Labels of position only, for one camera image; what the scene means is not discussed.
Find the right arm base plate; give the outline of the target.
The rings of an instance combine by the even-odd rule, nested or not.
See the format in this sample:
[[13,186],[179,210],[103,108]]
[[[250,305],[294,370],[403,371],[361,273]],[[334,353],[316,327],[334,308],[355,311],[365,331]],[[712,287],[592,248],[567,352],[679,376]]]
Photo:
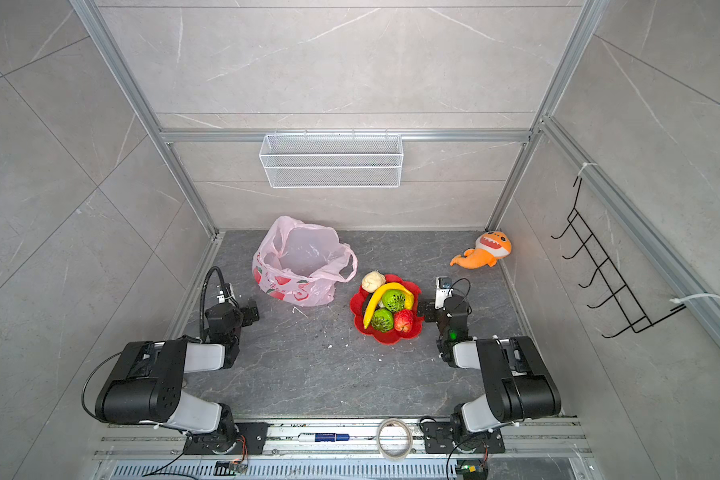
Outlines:
[[457,434],[448,421],[436,421],[432,417],[420,419],[417,426],[422,433],[427,454],[488,453],[491,455],[506,452],[500,430]]

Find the red flower-shaped bowl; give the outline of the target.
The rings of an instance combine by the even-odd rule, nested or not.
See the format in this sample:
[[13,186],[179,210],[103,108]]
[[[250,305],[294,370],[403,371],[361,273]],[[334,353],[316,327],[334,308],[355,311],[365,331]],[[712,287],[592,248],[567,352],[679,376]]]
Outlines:
[[395,286],[404,287],[411,292],[413,300],[411,304],[412,323],[410,328],[407,331],[399,331],[396,330],[395,327],[392,327],[387,332],[381,332],[376,330],[372,325],[365,327],[363,323],[364,315],[373,294],[365,291],[362,287],[358,289],[349,303],[350,311],[354,315],[355,328],[360,333],[372,336],[376,341],[385,345],[394,345],[400,340],[412,340],[418,337],[422,332],[424,322],[424,318],[417,313],[421,288],[415,283],[393,274],[385,274],[385,280],[388,283],[393,283]]

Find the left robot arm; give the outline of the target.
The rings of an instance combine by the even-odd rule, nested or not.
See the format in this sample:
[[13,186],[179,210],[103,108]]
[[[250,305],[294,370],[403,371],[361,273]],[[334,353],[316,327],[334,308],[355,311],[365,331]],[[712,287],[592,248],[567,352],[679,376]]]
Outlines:
[[230,406],[184,391],[184,376],[231,368],[239,353],[242,328],[259,319],[251,302],[242,307],[219,267],[205,275],[199,299],[199,335],[161,341],[135,341],[113,355],[117,360],[93,410],[101,423],[152,425],[185,435],[185,455],[260,454],[269,425],[235,422]]

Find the orange shark plush toy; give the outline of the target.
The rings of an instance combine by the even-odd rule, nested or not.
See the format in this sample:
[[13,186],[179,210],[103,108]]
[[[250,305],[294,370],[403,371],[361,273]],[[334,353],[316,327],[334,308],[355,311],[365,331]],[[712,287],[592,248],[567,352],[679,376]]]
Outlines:
[[475,246],[454,257],[450,265],[474,270],[484,266],[494,267],[499,260],[512,252],[511,241],[501,231],[483,233],[475,242]]

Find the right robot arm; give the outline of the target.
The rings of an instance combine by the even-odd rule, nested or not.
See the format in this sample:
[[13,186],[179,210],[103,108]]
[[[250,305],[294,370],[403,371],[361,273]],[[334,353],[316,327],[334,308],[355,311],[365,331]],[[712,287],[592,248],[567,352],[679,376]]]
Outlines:
[[488,446],[504,426],[560,414],[560,392],[533,340],[472,336],[468,293],[449,277],[439,276],[435,284],[435,297],[422,302],[418,313],[437,325],[441,360],[455,369],[478,371],[484,393],[457,405],[448,422],[423,423],[425,438],[440,451],[474,450]]

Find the yellow banana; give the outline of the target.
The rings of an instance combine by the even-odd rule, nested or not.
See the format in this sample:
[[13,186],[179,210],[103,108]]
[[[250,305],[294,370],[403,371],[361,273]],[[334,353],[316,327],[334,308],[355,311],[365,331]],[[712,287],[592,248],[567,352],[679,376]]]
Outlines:
[[414,307],[415,297],[411,291],[405,288],[399,282],[389,282],[381,285],[376,291],[367,298],[367,307],[363,314],[363,327],[368,328],[371,324],[373,313],[376,311],[376,307],[382,301],[383,295],[389,291],[398,291],[403,295],[403,308],[412,310]]

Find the green bumpy fruit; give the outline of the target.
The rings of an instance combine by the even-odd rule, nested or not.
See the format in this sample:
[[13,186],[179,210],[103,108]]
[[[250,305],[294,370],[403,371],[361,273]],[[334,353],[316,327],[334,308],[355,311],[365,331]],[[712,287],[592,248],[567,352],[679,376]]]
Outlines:
[[381,333],[390,332],[394,329],[394,314],[385,308],[377,309],[371,317],[370,326]]

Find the blue white marker pen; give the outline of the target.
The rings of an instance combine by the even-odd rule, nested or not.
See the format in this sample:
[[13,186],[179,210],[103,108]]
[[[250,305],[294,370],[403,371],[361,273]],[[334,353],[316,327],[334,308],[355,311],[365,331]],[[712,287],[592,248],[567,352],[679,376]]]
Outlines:
[[301,433],[298,435],[298,441],[301,443],[335,443],[346,442],[351,439],[349,434],[345,433]]

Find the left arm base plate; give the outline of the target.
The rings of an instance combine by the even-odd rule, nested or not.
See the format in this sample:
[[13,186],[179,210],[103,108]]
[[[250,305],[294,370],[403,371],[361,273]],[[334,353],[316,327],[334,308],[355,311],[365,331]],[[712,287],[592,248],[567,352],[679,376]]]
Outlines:
[[205,434],[191,434],[184,444],[184,455],[249,455],[263,453],[269,424],[265,422],[237,423],[227,432],[224,426]]

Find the pink plastic bag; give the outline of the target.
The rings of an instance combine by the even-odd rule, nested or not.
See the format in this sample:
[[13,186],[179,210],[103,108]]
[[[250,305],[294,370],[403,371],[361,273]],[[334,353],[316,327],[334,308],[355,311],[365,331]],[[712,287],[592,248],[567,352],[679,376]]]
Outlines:
[[357,256],[334,229],[289,216],[275,220],[252,260],[258,287],[299,308],[332,303],[336,285],[357,271]]

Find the beige round fruit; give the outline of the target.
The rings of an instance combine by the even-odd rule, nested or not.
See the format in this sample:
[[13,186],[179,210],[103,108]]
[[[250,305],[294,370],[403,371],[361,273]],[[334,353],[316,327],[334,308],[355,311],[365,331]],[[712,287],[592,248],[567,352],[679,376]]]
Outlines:
[[385,283],[386,277],[383,274],[379,271],[371,271],[363,277],[361,288],[368,293],[374,293]]

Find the white tape roll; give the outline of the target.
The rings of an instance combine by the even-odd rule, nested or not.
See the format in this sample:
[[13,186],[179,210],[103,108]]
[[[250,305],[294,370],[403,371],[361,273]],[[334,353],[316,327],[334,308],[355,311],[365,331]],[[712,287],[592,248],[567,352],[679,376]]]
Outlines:
[[398,418],[383,420],[376,429],[375,443],[379,454],[386,460],[405,460],[413,450],[413,432]]

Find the red fruit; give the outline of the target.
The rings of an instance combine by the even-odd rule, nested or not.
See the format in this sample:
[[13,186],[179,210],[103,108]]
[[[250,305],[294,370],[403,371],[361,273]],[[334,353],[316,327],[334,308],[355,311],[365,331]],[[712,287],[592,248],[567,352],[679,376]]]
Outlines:
[[394,329],[399,333],[408,333],[414,326],[414,314],[411,310],[403,309],[394,315]]

